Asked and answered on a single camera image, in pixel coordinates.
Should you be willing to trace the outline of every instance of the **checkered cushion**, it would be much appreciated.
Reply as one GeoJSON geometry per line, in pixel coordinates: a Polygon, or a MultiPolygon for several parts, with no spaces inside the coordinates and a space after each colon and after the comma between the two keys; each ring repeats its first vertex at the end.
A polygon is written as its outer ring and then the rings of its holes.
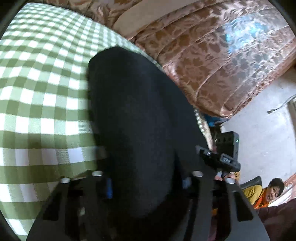
{"type": "Polygon", "coordinates": [[[94,141],[86,69],[115,45],[149,58],[107,27],[39,3],[27,3],[0,40],[0,210],[21,240],[60,177],[106,157],[94,141]]]}

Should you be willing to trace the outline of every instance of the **black hair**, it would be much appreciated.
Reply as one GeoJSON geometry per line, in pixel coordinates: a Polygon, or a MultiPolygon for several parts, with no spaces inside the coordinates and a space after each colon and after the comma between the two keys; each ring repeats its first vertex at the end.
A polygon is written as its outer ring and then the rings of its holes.
{"type": "Polygon", "coordinates": [[[285,188],[285,184],[283,182],[282,179],[280,178],[274,178],[271,180],[271,182],[268,184],[268,187],[271,188],[271,187],[279,187],[279,196],[281,196],[281,194],[283,193],[284,191],[284,188],[285,188]]]}

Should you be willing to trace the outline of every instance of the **metal screw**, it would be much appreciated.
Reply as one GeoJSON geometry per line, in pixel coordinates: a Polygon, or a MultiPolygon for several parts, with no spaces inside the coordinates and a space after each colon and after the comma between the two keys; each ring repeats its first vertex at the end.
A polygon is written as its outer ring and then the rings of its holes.
{"type": "Polygon", "coordinates": [[[93,171],[93,172],[92,172],[92,175],[93,175],[94,177],[100,177],[100,176],[103,175],[103,172],[102,172],[102,171],[93,171]]]}
{"type": "Polygon", "coordinates": [[[202,177],[203,173],[201,171],[193,171],[192,175],[195,176],[195,177],[202,177]]]}
{"type": "Polygon", "coordinates": [[[227,182],[227,183],[229,183],[229,184],[235,184],[234,179],[231,178],[231,177],[227,177],[227,178],[225,178],[225,182],[227,182]]]}
{"type": "Polygon", "coordinates": [[[63,184],[69,183],[70,181],[71,181],[71,179],[68,178],[68,177],[63,177],[63,178],[61,178],[61,180],[60,180],[60,182],[63,183],[63,184]]]}

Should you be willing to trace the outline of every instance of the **electrical wire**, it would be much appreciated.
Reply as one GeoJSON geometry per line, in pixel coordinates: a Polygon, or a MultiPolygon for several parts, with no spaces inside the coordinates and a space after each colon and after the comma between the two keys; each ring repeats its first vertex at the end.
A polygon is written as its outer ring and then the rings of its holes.
{"type": "Polygon", "coordinates": [[[287,104],[289,101],[291,101],[292,99],[294,99],[296,97],[296,94],[295,95],[293,95],[293,96],[291,96],[291,97],[289,97],[279,108],[276,108],[276,109],[272,109],[272,110],[270,110],[270,111],[268,111],[267,113],[268,114],[270,114],[270,113],[272,113],[272,112],[274,112],[274,111],[276,111],[276,110],[279,110],[280,108],[282,108],[285,104],[287,104]]]}

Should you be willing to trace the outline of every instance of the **woman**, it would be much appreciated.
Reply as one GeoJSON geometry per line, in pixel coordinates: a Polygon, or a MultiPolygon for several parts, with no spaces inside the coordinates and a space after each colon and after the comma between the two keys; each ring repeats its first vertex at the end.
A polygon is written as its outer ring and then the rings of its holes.
{"type": "Polygon", "coordinates": [[[268,207],[269,203],[280,196],[284,190],[284,183],[280,178],[274,178],[268,187],[262,189],[261,185],[255,185],[243,190],[244,195],[255,209],[268,207]]]}

